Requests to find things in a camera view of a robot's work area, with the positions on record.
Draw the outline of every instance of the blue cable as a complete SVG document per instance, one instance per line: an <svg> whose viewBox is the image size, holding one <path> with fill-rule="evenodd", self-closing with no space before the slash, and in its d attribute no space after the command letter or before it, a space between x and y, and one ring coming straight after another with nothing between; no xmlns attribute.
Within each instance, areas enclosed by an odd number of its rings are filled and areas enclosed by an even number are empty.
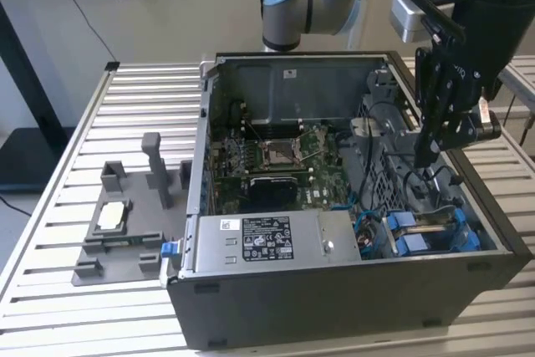
<svg viewBox="0 0 535 357"><path fill-rule="evenodd" d="M362 220L364 219L364 217L366 217L366 216L368 216L368 215L373 215L373 214L375 214L375 213L377 213L377 211L363 211L363 212L359 215L359 217L358 217L358 219L357 219L357 222L355 222L355 224L354 224L354 231L355 231L355 233L359 230L360 223L362 223Z"/></svg>
<svg viewBox="0 0 535 357"><path fill-rule="evenodd" d="M354 206L354 204L356 202L357 202L357 196L353 191L349 195L349 199L348 199L347 205L334 205L334 206L331 207L331 211L348 211L349 209L351 209Z"/></svg>

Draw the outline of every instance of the metal rail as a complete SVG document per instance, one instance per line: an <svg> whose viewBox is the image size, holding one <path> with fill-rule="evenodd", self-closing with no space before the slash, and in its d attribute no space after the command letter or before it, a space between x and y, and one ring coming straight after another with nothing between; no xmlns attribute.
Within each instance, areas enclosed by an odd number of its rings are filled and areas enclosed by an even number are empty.
<svg viewBox="0 0 535 357"><path fill-rule="evenodd" d="M0 356L198 354L188 350L157 281L75 288L70 279L100 191L104 161L147 171L147 130L162 135L168 166L191 158L200 99L198 64L125 65L105 74L21 237L0 302ZM466 151L535 251L535 166L505 133ZM535 352L535 263L503 290L478 297L448 329L378 334L229 351L261 356L528 355Z"/></svg>

